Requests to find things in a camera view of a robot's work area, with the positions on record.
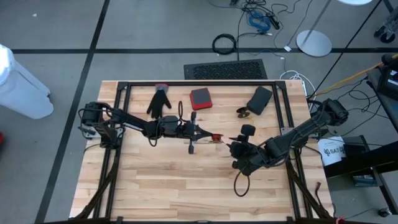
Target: wooden tabletop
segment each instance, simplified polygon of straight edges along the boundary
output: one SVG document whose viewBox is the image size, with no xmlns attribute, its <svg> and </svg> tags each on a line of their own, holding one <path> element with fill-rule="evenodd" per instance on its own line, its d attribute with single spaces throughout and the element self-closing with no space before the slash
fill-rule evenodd
<svg viewBox="0 0 398 224">
<path fill-rule="evenodd" d="M 117 84 L 118 81 L 103 81 L 98 101 L 112 106 Z M 286 84 L 294 124 L 298 126 L 310 117 L 303 88 L 297 80 L 287 80 Z M 243 124 L 256 127 L 255 136 L 250 138 L 254 144 L 280 134 L 273 98 L 260 116 L 237 117 L 236 110 L 246 105 L 257 86 L 170 86 L 167 97 L 172 109 L 164 107 L 164 115 L 177 115 L 178 102 L 182 101 L 183 117 L 190 119 L 189 93 L 201 87 L 209 89 L 213 102 L 212 108 L 197 113 L 197 123 L 201 128 L 224 134 L 225 142 L 230 142 L 228 137 L 236 137 Z M 154 92 L 153 86 L 134 86 L 128 112 L 150 121 L 146 110 Z M 279 97 L 287 124 L 281 92 Z M 89 141 L 88 146 L 97 143 L 99 140 Z M 315 141 L 309 142 L 308 146 L 317 149 Z M 99 147 L 92 147 L 85 153 L 71 217 L 80 213 L 96 192 L 103 156 L 104 149 Z M 157 146 L 152 147 L 140 132 L 127 129 L 121 149 L 112 219 L 123 216 L 124 220 L 286 221 L 287 216 L 294 217 L 285 166 L 262 168 L 252 173 L 250 191 L 241 198 L 233 191 L 238 171 L 231 167 L 232 161 L 225 144 L 209 143 L 208 139 L 203 139 L 195 144 L 195 154 L 189 155 L 187 140 L 160 138 Z M 303 148 L 302 163 L 309 191 L 313 194 L 316 183 L 321 182 L 320 199 L 333 214 L 320 156 Z M 238 179 L 237 186 L 239 192 L 244 192 L 247 186 L 244 176 Z M 297 192 L 301 214 L 305 216 L 298 188 Z M 106 198 L 103 198 L 100 216 L 104 215 Z"/>
</svg>

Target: white trash can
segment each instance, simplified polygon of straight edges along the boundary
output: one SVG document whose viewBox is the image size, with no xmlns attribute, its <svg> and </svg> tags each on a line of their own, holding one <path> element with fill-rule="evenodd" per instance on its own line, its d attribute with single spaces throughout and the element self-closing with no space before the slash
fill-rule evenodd
<svg viewBox="0 0 398 224">
<path fill-rule="evenodd" d="M 50 90 L 15 61 L 10 49 L 0 44 L 0 105 L 32 119 L 54 110 Z"/>
</svg>

